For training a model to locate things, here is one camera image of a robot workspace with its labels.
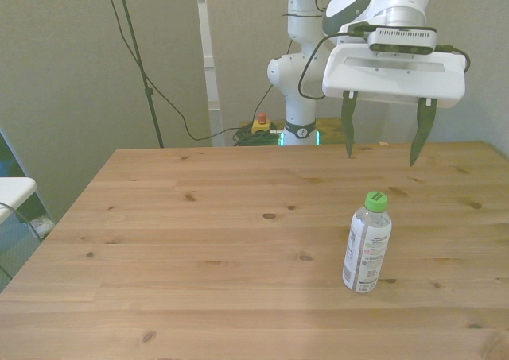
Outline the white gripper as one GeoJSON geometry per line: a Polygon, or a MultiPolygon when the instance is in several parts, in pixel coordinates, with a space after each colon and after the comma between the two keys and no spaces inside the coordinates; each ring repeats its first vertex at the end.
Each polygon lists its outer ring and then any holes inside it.
{"type": "Polygon", "coordinates": [[[373,52],[367,45],[336,46],[326,64],[322,91],[342,98],[341,120],[347,155],[352,155],[353,114],[360,100],[418,103],[417,131],[410,147],[410,166],[417,161],[439,108],[451,108],[465,93],[466,58],[448,52],[412,55],[373,52]]]}

